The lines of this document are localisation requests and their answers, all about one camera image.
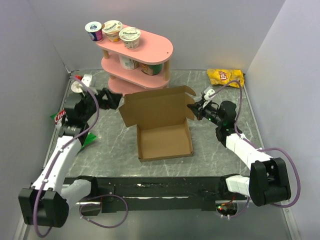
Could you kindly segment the yellow Lays chips bag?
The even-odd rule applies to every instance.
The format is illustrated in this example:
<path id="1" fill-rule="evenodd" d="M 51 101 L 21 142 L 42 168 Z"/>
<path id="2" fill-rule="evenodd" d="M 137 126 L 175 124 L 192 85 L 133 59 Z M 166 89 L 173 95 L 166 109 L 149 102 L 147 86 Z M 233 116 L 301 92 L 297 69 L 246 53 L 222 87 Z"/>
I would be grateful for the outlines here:
<path id="1" fill-rule="evenodd" d="M 225 85 L 231 81 L 238 81 L 244 86 L 245 78 L 240 69 L 208 69 L 207 75 L 212 85 Z"/>

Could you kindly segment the white cup on middle shelf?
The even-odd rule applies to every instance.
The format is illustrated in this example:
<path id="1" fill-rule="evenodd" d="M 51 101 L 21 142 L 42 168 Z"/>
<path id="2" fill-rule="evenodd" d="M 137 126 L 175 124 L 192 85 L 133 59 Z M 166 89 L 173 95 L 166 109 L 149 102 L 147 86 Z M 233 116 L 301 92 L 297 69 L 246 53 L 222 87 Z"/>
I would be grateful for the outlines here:
<path id="1" fill-rule="evenodd" d="M 139 63 L 131 58 L 120 55 L 119 62 L 123 69 L 134 70 L 139 67 Z"/>

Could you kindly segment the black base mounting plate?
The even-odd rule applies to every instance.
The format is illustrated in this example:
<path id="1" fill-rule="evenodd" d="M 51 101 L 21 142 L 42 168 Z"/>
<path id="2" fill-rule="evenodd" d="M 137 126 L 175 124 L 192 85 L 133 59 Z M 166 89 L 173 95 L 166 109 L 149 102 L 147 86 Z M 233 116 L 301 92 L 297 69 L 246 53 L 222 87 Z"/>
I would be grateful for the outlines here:
<path id="1" fill-rule="evenodd" d="M 102 213 L 118 211 L 201 210 L 215 211 L 216 202 L 245 200 L 228 192 L 218 176 L 93 177 L 94 195 Z"/>

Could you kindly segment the brown cardboard box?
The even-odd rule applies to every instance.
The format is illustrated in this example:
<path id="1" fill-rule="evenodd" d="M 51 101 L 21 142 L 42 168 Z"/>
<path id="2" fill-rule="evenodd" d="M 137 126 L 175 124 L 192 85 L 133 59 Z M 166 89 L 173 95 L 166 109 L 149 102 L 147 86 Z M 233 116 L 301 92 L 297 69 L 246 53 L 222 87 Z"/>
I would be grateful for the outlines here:
<path id="1" fill-rule="evenodd" d="M 188 108 L 195 91 L 186 86 L 142 91 L 124 96 L 119 112 L 126 127 L 136 126 L 140 162 L 190 157 L 193 144 Z"/>

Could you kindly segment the green Chuba chips bag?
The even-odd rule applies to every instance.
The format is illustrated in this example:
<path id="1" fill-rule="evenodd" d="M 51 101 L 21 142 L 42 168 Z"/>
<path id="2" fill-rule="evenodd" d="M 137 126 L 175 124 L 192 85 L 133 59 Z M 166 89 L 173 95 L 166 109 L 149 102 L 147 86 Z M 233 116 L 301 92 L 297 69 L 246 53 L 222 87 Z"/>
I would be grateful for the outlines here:
<path id="1" fill-rule="evenodd" d="M 63 125 L 63 117 L 66 115 L 66 111 L 62 109 L 61 111 L 53 114 L 50 116 L 50 118 L 53 120 L 55 128 L 57 133 L 60 131 L 62 125 Z M 84 143 L 81 147 L 81 149 L 85 148 L 86 146 L 90 145 L 97 139 L 97 136 L 91 132 L 88 132 L 86 135 L 86 138 L 84 140 Z"/>

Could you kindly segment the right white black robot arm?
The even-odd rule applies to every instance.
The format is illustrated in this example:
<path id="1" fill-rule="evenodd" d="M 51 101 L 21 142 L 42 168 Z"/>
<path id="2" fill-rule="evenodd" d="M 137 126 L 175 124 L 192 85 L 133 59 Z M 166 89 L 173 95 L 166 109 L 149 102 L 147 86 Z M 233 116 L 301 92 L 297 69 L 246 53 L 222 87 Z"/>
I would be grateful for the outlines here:
<path id="1" fill-rule="evenodd" d="M 205 118 L 216 125 L 217 140 L 250 170 L 249 176 L 223 176 L 218 187 L 219 195 L 228 200 L 235 194 L 241 194 L 251 198 L 258 207 L 289 200 L 291 187 L 285 161 L 258 151 L 247 142 L 245 135 L 235 125 L 236 107 L 235 103 L 228 100 L 221 104 L 205 104 L 204 100 L 188 104 L 197 120 Z"/>

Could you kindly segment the pink three-tier shelf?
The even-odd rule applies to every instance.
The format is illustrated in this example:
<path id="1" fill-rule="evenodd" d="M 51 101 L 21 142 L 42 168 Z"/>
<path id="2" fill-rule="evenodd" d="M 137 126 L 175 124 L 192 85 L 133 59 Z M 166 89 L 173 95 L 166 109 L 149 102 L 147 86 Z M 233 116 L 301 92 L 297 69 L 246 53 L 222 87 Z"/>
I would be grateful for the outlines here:
<path id="1" fill-rule="evenodd" d="M 164 36 L 141 30 L 139 45 L 128 49 L 122 41 L 111 42 L 107 37 L 96 43 L 102 49 L 101 66 L 109 74 L 108 88 L 123 95 L 142 91 L 163 89 L 170 82 L 170 58 L 173 54 L 172 42 Z M 148 75 L 138 67 L 133 70 L 124 69 L 120 56 L 127 57 L 145 65 L 162 64 L 159 74 Z"/>

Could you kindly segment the black can with white lid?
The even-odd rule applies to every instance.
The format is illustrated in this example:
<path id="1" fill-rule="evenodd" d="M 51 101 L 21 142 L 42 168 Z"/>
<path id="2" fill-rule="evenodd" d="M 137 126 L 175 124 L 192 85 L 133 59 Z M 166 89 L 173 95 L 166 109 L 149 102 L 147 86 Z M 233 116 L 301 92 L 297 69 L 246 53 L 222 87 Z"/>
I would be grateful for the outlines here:
<path id="1" fill-rule="evenodd" d="M 71 91 L 73 93 L 82 94 L 84 90 L 83 90 L 83 86 L 79 82 L 74 81 L 71 84 Z"/>

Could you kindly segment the green can on middle shelf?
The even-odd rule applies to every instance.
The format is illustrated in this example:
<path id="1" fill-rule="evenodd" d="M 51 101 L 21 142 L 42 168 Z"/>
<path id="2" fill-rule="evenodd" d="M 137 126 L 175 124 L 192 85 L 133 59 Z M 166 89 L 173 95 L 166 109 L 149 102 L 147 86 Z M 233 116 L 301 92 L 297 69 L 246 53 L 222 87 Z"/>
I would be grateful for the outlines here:
<path id="1" fill-rule="evenodd" d="M 140 65 L 141 71 L 144 74 L 149 75 L 149 76 L 158 75 L 161 72 L 162 68 L 163 68 L 163 64 L 162 63 L 155 64 L 155 65 L 140 63 L 139 65 Z"/>

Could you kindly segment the orange Chobani yogurt cup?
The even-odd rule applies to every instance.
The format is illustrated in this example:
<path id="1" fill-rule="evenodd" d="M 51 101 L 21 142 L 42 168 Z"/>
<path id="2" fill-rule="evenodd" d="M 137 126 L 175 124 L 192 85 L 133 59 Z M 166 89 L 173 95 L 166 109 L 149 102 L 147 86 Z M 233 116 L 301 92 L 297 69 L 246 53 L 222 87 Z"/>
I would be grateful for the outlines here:
<path id="1" fill-rule="evenodd" d="M 120 41 L 119 33 L 123 29 L 123 24 L 119 20 L 109 20 L 103 24 L 102 32 L 110 42 Z"/>

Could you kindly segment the white Chobani yogurt cup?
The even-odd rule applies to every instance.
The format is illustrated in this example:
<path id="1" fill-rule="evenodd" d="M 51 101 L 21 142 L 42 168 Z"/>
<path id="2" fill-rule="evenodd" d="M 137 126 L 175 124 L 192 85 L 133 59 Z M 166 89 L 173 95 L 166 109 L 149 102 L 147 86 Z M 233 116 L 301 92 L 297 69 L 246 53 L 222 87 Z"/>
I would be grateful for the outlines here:
<path id="1" fill-rule="evenodd" d="M 136 49 L 139 46 L 141 31 L 136 27 L 125 27 L 119 32 L 119 37 L 127 49 Z"/>

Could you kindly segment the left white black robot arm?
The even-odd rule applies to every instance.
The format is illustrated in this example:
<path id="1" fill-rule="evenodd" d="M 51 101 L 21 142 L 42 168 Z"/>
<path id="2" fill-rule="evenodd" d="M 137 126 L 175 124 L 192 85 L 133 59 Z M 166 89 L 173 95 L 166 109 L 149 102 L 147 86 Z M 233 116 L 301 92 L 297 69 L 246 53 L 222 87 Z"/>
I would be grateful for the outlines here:
<path id="1" fill-rule="evenodd" d="M 27 225 L 62 227 L 69 210 L 81 199 L 94 201 L 99 195 L 98 180 L 93 176 L 78 176 L 63 188 L 66 175 L 76 155 L 84 146 L 91 130 L 89 119 L 99 110 L 118 108 L 122 94 L 107 88 L 96 93 L 70 93 L 64 104 L 61 127 L 55 149 L 44 170 L 18 196 L 23 220 Z"/>

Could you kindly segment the blue white yogurt cup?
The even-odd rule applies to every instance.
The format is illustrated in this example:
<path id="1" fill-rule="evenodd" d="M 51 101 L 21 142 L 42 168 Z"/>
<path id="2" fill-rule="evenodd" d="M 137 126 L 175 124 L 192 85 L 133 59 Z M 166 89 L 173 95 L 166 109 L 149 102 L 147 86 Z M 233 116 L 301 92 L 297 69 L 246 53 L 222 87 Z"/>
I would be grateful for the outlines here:
<path id="1" fill-rule="evenodd" d="M 85 31 L 94 42 L 100 42 L 103 39 L 102 24 L 98 21 L 91 21 L 85 25 Z"/>

